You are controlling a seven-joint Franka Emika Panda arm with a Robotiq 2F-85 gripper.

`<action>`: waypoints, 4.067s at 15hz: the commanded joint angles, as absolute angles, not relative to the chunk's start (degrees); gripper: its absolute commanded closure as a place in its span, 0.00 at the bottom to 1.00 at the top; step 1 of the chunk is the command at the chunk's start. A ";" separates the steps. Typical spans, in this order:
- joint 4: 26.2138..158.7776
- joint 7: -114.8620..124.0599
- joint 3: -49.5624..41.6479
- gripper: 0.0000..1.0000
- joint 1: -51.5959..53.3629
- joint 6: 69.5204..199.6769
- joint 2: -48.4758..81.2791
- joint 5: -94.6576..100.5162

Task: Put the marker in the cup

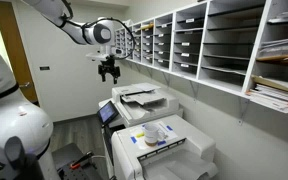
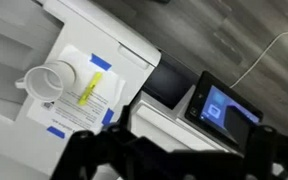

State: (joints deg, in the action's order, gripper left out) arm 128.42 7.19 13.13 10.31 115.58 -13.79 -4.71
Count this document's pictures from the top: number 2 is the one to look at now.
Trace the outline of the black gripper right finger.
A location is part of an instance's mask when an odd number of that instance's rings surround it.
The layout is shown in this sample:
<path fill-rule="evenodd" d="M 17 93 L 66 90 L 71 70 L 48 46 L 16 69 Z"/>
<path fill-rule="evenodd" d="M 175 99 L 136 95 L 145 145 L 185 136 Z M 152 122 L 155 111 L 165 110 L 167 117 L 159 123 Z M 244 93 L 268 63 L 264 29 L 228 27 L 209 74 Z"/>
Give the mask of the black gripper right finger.
<path fill-rule="evenodd" d="M 228 106 L 224 127 L 241 145 L 244 154 L 242 175 L 255 180 L 273 180 L 273 164 L 288 172 L 288 136 L 268 125 L 250 121 L 237 107 Z"/>

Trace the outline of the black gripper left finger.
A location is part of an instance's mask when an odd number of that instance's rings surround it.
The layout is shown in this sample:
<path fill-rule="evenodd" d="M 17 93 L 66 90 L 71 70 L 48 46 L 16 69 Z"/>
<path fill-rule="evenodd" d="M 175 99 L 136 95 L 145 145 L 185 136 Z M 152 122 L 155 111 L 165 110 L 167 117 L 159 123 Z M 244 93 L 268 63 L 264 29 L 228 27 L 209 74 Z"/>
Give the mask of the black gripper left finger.
<path fill-rule="evenodd" d="M 69 139 L 50 180 L 95 180 L 101 165 L 108 165 L 125 180 L 171 180 L 161 162 L 166 152 L 127 127 L 130 107 L 124 106 L 116 123 L 98 134 L 75 132 Z"/>

